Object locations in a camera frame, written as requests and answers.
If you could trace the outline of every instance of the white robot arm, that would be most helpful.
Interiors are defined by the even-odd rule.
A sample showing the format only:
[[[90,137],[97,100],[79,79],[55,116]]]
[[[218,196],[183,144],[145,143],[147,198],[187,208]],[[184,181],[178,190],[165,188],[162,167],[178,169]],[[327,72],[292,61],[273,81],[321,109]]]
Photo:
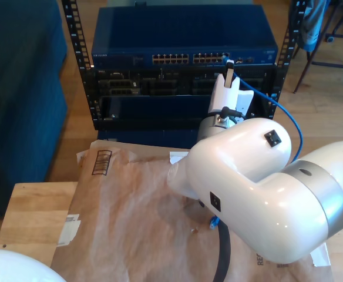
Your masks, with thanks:
[[[273,120],[205,137],[171,167],[169,186],[200,199],[267,260],[297,261],[343,229],[343,142],[285,166],[290,137]]]

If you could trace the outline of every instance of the chair leg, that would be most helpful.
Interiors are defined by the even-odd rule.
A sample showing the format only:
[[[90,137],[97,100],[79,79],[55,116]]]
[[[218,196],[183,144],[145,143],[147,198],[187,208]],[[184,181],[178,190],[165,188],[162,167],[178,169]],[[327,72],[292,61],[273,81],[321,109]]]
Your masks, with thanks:
[[[332,31],[332,34],[335,34],[337,32],[337,30],[342,25],[342,23],[343,23],[343,15],[342,15],[341,19],[338,21],[338,23],[336,24],[334,30]]]
[[[297,55],[297,53],[298,53],[299,50],[300,50],[300,47],[297,46],[297,48],[296,48],[295,51],[294,51],[293,57],[291,57],[292,59],[295,58],[295,56]]]
[[[327,20],[327,23],[326,23],[325,26],[324,26],[324,29],[322,30],[322,32],[320,33],[320,36],[318,37],[317,45],[315,46],[314,51],[312,52],[312,54],[311,54],[309,60],[307,61],[306,65],[305,65],[305,68],[304,68],[304,70],[303,70],[303,72],[302,72],[302,75],[301,75],[301,77],[300,77],[300,79],[299,79],[299,81],[298,81],[298,83],[297,83],[297,85],[296,85],[296,87],[295,87],[295,89],[294,89],[294,93],[296,93],[296,92],[298,91],[298,88],[300,87],[300,84],[302,83],[302,80],[303,80],[303,78],[305,77],[305,75],[306,75],[306,73],[307,73],[307,70],[308,70],[308,68],[309,68],[310,65],[311,65],[312,60],[313,60],[313,58],[314,58],[314,56],[315,56],[317,50],[319,49],[320,43],[322,42],[323,37],[325,36],[325,34],[326,34],[326,32],[327,32],[327,29],[328,29],[328,27],[329,27],[329,25],[330,25],[330,23],[331,23],[331,21],[332,21],[332,18],[333,18],[334,15],[335,15],[335,12],[336,12],[336,10],[337,10],[337,7],[338,7],[338,5],[335,5],[335,6],[334,6],[334,9],[333,9],[331,15],[329,16],[329,18],[328,18],[328,20]]]

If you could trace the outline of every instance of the blue cloth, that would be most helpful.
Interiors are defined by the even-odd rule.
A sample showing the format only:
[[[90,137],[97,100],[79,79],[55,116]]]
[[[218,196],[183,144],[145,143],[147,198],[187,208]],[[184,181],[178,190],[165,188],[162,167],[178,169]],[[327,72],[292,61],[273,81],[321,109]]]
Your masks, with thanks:
[[[42,182],[66,115],[55,0],[0,0],[0,216],[16,183]]]
[[[297,44],[306,51],[313,51],[318,41],[325,11],[330,0],[308,0]]]

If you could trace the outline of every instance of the server rack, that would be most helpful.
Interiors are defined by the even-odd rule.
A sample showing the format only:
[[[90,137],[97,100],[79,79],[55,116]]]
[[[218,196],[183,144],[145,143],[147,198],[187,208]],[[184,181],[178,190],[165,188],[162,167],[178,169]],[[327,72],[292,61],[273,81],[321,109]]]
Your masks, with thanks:
[[[76,61],[78,63],[80,77],[83,82],[90,114],[92,116],[93,125],[96,130],[106,130],[107,127],[103,127],[103,125],[107,122],[107,120],[104,120],[101,112],[101,106],[99,104],[99,78],[96,75],[94,66],[91,65],[89,60],[77,0],[61,1]],[[289,23],[284,35],[283,45],[280,50],[278,62],[273,70],[273,73],[270,74],[273,82],[271,84],[268,84],[268,89],[263,90],[269,97],[271,97],[275,101],[279,100],[281,91],[283,89],[284,81],[294,52],[295,43],[297,41],[296,37],[298,36],[299,29],[301,27],[305,9],[305,1],[292,0],[289,12]],[[269,102],[266,107],[266,116],[272,119],[277,106],[276,104]],[[121,125],[124,124],[118,121],[116,123],[113,123],[113,128],[118,129],[119,127],[121,127]]]

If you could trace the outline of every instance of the brown paper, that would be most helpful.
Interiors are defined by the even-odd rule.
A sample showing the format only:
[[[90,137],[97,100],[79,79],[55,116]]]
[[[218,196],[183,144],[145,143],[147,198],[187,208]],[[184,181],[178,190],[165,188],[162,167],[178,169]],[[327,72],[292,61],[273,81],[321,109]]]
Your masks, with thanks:
[[[52,268],[67,282],[212,282],[220,244],[213,214],[167,187],[168,152],[149,158],[106,144],[86,153],[69,211],[80,214],[80,228],[57,248]],[[278,265],[233,232],[230,243],[225,281],[333,281],[331,267],[314,267],[310,255]]]

